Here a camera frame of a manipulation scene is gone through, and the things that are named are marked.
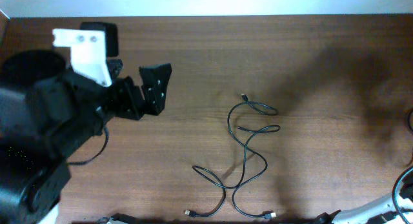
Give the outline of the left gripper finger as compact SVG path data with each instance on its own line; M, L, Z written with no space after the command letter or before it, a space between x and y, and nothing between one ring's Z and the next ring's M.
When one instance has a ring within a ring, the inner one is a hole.
M117 79L120 72L123 69L122 60L121 59L107 59L106 60L106 65L108 67L110 77L112 79Z
M145 97L145 113L158 116L165 109L166 90L172 74L172 65L165 63L141 66L139 74L143 82L141 89Z

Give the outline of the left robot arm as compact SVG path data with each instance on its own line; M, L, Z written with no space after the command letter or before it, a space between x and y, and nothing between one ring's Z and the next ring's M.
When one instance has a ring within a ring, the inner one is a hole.
M76 74L51 50L29 50L1 67L1 222L37 223L68 183L68 158L115 118L138 120L165 108L170 64L142 66L143 81L104 87Z

